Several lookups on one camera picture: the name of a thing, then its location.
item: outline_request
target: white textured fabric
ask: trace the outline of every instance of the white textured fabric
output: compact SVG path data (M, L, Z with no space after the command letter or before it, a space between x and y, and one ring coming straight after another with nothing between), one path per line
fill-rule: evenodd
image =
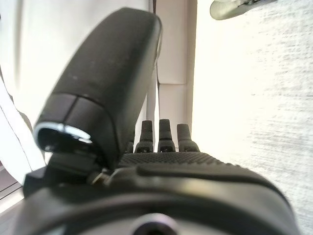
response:
M193 140L259 172L313 234L313 1L278 0L215 21L198 0Z

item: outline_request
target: black plastic housing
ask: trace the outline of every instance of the black plastic housing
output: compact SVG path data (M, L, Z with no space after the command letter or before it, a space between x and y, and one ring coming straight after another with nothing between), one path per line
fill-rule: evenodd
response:
M114 169L132 138L156 64L161 35L152 13L122 8L79 47L34 127L38 147L74 152L82 141Z

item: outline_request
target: metal clip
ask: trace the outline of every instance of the metal clip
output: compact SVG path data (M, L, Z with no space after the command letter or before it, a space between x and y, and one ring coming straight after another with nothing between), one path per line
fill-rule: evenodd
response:
M216 0L211 4L210 14L215 20L226 20L277 0Z

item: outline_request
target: black plastic tab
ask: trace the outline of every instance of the black plastic tab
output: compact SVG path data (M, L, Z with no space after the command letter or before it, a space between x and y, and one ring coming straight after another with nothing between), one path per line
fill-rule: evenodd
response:
M142 122L140 142L136 146L135 153L153 153L152 121Z
M180 152L200 152L197 144L191 140L187 124L177 125L177 138Z
M175 152L169 119L160 119L158 152Z

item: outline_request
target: white panel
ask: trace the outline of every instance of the white panel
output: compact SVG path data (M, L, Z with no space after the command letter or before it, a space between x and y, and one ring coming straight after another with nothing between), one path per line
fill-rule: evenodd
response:
M185 85L164 85L159 88L160 119L169 119L175 146L177 141L177 124L186 123L186 86Z
M186 83L186 0L157 0L156 14L163 26L158 60L161 84Z

